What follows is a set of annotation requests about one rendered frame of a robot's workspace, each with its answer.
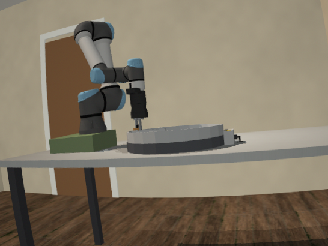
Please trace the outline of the grey round turntable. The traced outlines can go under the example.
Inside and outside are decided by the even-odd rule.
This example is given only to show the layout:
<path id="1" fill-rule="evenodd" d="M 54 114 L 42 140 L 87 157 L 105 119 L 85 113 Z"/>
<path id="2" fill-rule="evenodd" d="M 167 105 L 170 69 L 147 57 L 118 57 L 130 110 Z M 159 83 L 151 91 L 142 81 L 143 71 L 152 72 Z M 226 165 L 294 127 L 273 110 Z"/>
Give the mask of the grey round turntable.
<path id="1" fill-rule="evenodd" d="M 224 138 L 223 138 L 224 136 Z M 132 154 L 173 154 L 234 145 L 240 136 L 223 124 L 196 124 L 149 128 L 127 132 L 127 152 Z"/>

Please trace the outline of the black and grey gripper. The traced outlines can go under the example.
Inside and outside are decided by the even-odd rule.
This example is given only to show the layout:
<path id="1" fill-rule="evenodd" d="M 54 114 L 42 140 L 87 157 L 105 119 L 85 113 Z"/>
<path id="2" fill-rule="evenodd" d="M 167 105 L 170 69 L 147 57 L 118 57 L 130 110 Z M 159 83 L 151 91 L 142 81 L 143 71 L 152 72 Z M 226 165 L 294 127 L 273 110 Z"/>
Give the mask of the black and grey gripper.
<path id="1" fill-rule="evenodd" d="M 129 89 L 126 89 L 126 94 L 130 95 L 130 104 L 132 108 L 131 118 L 135 120 L 135 128 L 139 128 L 139 130 L 142 130 L 141 120 L 148 117 L 148 111 L 146 109 L 146 95 L 144 89 L 145 81 L 129 82 Z"/>

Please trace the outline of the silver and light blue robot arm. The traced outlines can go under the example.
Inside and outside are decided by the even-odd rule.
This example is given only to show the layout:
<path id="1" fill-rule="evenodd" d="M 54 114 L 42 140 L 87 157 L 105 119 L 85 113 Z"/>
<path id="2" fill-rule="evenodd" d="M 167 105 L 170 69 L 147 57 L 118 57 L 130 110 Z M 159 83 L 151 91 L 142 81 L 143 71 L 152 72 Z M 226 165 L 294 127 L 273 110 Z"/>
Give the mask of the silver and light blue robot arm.
<path id="1" fill-rule="evenodd" d="M 74 30 L 74 40 L 91 68 L 91 82 L 102 84 L 100 91 L 92 89 L 78 95 L 80 135 L 107 131 L 102 112 L 120 110 L 126 102 L 126 94 L 117 83 L 144 81 L 140 58 L 129 59 L 126 67 L 112 68 L 110 44 L 113 38 L 114 28 L 109 22 L 84 21 Z"/>

